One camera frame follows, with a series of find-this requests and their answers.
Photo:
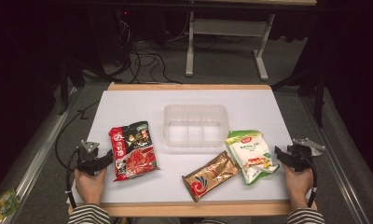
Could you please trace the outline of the red and black seasoning packet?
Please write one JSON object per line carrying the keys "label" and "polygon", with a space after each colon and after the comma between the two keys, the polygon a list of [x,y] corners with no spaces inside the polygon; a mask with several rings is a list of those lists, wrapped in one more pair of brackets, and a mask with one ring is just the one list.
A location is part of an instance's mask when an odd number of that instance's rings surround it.
{"label": "red and black seasoning packet", "polygon": [[114,127],[108,133],[114,154],[116,181],[159,169],[147,121]]}

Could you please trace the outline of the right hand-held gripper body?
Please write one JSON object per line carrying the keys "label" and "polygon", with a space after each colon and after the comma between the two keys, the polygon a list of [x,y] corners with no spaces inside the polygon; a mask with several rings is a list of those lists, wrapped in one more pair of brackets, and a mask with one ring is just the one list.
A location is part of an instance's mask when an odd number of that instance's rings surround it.
{"label": "right hand-held gripper body", "polygon": [[325,152],[325,146],[319,145],[309,138],[293,139],[292,142],[293,145],[288,146],[287,151],[292,158],[290,167],[296,172],[312,168],[313,158]]}

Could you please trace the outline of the grey metal floor rail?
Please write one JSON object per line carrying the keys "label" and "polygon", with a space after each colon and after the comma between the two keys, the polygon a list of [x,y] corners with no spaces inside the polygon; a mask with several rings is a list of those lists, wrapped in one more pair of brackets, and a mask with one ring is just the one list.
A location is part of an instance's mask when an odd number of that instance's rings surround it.
{"label": "grey metal floor rail", "polygon": [[311,105],[310,100],[306,97],[301,97],[300,101],[305,109],[308,111],[310,120],[320,137],[320,141],[325,146],[325,157],[330,163],[331,171],[337,181],[341,195],[345,200],[349,211],[351,212],[352,219],[354,220],[355,224],[370,224],[370,221],[368,220],[366,213],[355,193],[354,187],[352,186],[349,178],[346,176],[343,168],[341,167],[340,162],[332,148],[332,145],[330,144],[329,139],[324,131],[324,128],[319,126],[318,121],[314,116],[314,109]]}
{"label": "grey metal floor rail", "polygon": [[20,207],[0,224],[66,223],[64,170],[54,155],[56,137],[69,117],[61,108],[57,102],[1,182],[0,193],[16,190]]}

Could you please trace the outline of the green and yellow packet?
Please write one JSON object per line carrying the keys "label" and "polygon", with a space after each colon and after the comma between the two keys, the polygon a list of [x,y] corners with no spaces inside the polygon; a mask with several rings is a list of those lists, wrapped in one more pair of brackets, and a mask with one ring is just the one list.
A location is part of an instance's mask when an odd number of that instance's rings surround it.
{"label": "green and yellow packet", "polygon": [[0,220],[9,216],[21,205],[20,199],[14,189],[8,189],[0,195]]}

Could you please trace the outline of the person's left hand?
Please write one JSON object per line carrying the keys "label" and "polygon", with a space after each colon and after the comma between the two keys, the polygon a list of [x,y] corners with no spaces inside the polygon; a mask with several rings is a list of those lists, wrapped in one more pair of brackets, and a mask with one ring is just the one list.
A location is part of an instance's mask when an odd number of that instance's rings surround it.
{"label": "person's left hand", "polygon": [[85,204],[101,204],[106,173],[106,168],[102,169],[95,176],[88,175],[75,169],[76,190]]}

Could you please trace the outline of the white metal desk frame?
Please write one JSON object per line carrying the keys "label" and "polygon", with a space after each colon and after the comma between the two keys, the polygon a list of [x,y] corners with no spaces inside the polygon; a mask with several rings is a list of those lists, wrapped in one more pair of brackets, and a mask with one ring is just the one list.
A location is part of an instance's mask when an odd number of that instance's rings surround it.
{"label": "white metal desk frame", "polygon": [[186,52],[186,76],[193,76],[194,69],[194,35],[231,35],[243,37],[259,37],[260,45],[253,51],[260,79],[269,79],[263,61],[263,52],[266,47],[271,27],[275,19],[269,14],[265,21],[230,21],[215,19],[196,19],[194,12],[189,13],[188,47]]}

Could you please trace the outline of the green and white packet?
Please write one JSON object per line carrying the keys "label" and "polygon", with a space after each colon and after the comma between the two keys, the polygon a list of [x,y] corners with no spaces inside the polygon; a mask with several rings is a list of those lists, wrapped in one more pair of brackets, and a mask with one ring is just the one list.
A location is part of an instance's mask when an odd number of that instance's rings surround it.
{"label": "green and white packet", "polygon": [[226,145],[241,167],[247,185],[254,184],[259,178],[271,175],[279,169],[279,165],[272,161],[269,146],[260,131],[230,131]]}

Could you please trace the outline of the gold and brown packet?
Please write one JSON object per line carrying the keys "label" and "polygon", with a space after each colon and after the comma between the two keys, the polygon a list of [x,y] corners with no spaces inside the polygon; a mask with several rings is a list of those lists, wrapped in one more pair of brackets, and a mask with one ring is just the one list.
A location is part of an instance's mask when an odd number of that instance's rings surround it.
{"label": "gold and brown packet", "polygon": [[241,171],[226,151],[193,171],[182,180],[192,200],[197,203],[204,195]]}

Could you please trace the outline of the person's right hand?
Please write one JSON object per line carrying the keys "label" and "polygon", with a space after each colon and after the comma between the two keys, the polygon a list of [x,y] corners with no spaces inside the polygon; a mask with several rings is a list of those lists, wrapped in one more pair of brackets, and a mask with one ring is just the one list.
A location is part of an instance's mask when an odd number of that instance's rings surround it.
{"label": "person's right hand", "polygon": [[293,210],[308,208],[306,194],[312,187],[313,173],[311,169],[294,172],[289,166],[283,165],[285,185]]}

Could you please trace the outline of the black metal stand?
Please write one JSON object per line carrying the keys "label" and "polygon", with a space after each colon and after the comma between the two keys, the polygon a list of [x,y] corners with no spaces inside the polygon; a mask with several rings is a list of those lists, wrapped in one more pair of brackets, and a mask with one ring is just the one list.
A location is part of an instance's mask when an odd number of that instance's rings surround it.
{"label": "black metal stand", "polygon": [[324,105],[324,88],[325,88],[325,73],[317,67],[309,68],[305,71],[287,77],[273,85],[271,89],[277,91],[282,87],[291,84],[299,83],[297,93],[299,96],[308,97],[314,96],[313,117],[317,124],[322,127],[322,109]]}
{"label": "black metal stand", "polygon": [[103,78],[104,80],[114,81],[114,78],[107,75],[104,71],[94,69],[78,59],[63,59],[60,64],[60,93],[62,102],[62,107],[59,112],[60,115],[63,115],[66,112],[71,102],[71,93],[68,90],[68,81],[71,80],[73,85],[77,88],[83,88],[85,86],[85,80],[83,79],[82,75],[84,70],[88,70],[92,74]]}

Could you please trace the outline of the white table mat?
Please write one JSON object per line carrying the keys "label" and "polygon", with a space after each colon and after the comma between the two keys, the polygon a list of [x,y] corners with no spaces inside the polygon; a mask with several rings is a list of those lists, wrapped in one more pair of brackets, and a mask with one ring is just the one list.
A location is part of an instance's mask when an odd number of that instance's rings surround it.
{"label": "white table mat", "polygon": [[168,147],[163,135],[167,105],[223,105],[229,128],[259,130],[269,145],[286,149],[292,143],[271,90],[105,91],[88,139],[98,142],[99,154],[112,146],[114,127],[146,120],[155,149],[158,170],[131,180],[117,181],[114,168],[106,173],[102,203],[192,203],[182,180],[224,151],[220,147]]}

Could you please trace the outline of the clear plastic container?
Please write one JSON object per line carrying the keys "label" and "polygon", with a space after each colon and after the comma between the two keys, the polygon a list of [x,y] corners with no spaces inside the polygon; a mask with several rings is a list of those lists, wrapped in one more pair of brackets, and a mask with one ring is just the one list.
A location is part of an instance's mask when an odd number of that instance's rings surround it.
{"label": "clear plastic container", "polygon": [[169,147],[221,147],[228,136],[224,105],[166,105],[163,136]]}

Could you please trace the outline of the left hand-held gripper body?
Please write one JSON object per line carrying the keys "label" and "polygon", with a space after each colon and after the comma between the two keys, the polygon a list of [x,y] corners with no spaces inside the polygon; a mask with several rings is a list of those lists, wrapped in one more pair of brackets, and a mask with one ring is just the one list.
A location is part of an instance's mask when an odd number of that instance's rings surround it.
{"label": "left hand-held gripper body", "polygon": [[82,140],[77,149],[77,170],[88,175],[94,175],[94,164],[98,156],[99,143]]}

